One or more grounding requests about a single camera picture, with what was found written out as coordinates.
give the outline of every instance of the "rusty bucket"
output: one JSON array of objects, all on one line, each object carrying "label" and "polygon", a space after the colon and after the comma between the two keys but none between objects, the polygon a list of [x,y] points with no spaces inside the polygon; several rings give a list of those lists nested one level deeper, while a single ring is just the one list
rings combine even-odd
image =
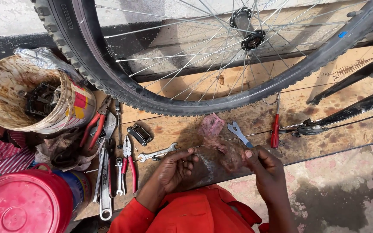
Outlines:
[{"label": "rusty bucket", "polygon": [[[61,85],[61,94],[53,111],[38,121],[25,114],[27,100],[18,93],[31,92],[41,82]],[[87,124],[95,111],[93,93],[74,85],[64,72],[39,68],[18,55],[0,60],[0,126],[16,131],[51,134]]]}]

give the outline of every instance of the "bicycle wheel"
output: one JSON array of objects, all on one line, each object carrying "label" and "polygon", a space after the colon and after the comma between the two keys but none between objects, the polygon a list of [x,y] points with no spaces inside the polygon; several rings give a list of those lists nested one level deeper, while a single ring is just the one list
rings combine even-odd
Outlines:
[{"label": "bicycle wheel", "polygon": [[[317,71],[373,30],[373,0],[315,0],[298,8],[286,8],[289,0],[223,0],[212,6],[202,0],[200,6],[183,0],[154,0],[153,6],[32,1],[59,49],[98,89],[132,107],[175,116],[261,100]],[[336,12],[354,16],[332,21]],[[110,34],[116,27],[121,32]],[[306,37],[314,41],[305,43]],[[304,58],[286,62],[296,56]],[[285,69],[272,74],[272,60],[281,60]],[[237,66],[236,77],[225,83],[224,72]]]}]

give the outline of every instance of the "orange shirt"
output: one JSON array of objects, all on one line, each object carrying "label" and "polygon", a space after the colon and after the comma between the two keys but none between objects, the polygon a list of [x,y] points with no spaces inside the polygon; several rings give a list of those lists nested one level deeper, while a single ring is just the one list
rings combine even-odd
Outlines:
[{"label": "orange shirt", "polygon": [[[251,226],[262,222],[216,184],[168,194],[160,206],[155,216],[133,198],[113,220],[109,233],[254,233]],[[266,227],[262,224],[259,229],[266,232]]]}]

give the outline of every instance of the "person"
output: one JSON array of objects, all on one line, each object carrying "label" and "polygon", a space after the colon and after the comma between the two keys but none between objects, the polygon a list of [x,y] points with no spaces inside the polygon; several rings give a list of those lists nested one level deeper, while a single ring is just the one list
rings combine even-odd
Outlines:
[{"label": "person", "polygon": [[[256,186],[266,202],[269,223],[261,232],[298,232],[287,195],[282,162],[261,146],[245,151],[248,167],[256,174]],[[197,148],[164,156],[138,196],[112,221],[109,233],[250,233],[261,218],[227,190],[210,185],[172,193],[192,174],[199,161]]]}]

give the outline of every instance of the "wheel hub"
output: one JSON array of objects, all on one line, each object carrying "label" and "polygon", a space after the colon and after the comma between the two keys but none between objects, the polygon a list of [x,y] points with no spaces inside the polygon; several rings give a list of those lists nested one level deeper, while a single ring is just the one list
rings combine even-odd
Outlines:
[{"label": "wheel hub", "polygon": [[243,50],[253,50],[257,48],[265,39],[266,32],[263,30],[255,30],[251,25],[252,11],[250,8],[240,8],[236,10],[230,17],[230,26],[246,31],[238,31],[244,39],[241,42]]}]

